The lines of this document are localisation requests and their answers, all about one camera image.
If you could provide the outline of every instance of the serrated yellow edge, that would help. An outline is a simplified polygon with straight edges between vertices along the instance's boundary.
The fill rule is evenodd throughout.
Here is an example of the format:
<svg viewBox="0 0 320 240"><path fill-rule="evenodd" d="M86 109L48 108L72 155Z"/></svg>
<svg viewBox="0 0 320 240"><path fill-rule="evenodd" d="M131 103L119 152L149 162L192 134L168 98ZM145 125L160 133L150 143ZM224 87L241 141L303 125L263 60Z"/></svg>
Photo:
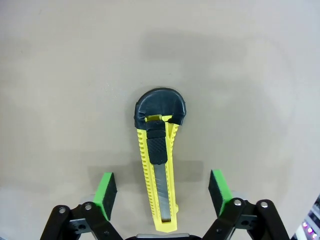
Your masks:
<svg viewBox="0 0 320 240"><path fill-rule="evenodd" d="M174 181L174 165L173 165L173 146L175 141L176 132L178 130L177 124L166 122L171 116L162 116L162 120L165 121L165 143L168 161L165 164L165 175L168 188L168 198L170 206L170 222L162 222L159 200L157 194L156 178L154 167L150 163L148 146L147 146L147 132L143 129L137 129L138 140L140 146L140 154L142 160L142 167L144 172L144 179L146 190L149 197L149 203L154 221L154 226L157 231L170 233L176 231L178 228L177 224L177 212L178 205L176 204L176 193L175 193L175 181Z"/></svg>

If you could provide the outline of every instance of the screw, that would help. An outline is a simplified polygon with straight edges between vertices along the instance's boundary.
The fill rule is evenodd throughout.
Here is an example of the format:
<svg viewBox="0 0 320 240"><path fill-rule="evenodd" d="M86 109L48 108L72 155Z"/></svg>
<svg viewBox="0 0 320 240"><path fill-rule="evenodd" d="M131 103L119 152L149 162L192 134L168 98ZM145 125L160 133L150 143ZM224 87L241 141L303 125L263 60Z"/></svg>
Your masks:
<svg viewBox="0 0 320 240"><path fill-rule="evenodd" d="M91 208L92 208L92 206L91 206L91 204L90 203L88 203L87 205L85 205L85 210L90 210Z"/></svg>
<svg viewBox="0 0 320 240"><path fill-rule="evenodd" d="M260 204L261 204L261 207L263 207L263 208L268 207L268 203L266 203L265 201L262 201Z"/></svg>
<svg viewBox="0 0 320 240"><path fill-rule="evenodd" d="M59 213L64 214L66 212L66 208L64 206L60 207Z"/></svg>
<svg viewBox="0 0 320 240"><path fill-rule="evenodd" d="M238 200L238 199L234 200L233 203L234 203L234 205L236 205L236 206L241 206L241 201Z"/></svg>

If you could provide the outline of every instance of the white table surface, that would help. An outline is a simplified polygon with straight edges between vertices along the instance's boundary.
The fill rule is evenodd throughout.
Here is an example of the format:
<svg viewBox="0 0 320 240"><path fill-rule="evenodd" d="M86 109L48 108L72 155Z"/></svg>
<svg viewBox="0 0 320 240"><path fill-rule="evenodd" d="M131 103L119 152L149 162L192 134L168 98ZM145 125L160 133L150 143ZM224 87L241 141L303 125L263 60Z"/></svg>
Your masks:
<svg viewBox="0 0 320 240"><path fill-rule="evenodd" d="M178 232L216 219L222 169L250 202L273 200L291 236L320 192L319 46L318 0L0 0L0 236L39 239L104 172L119 233L156 233L133 120L155 87L186 101Z"/></svg>

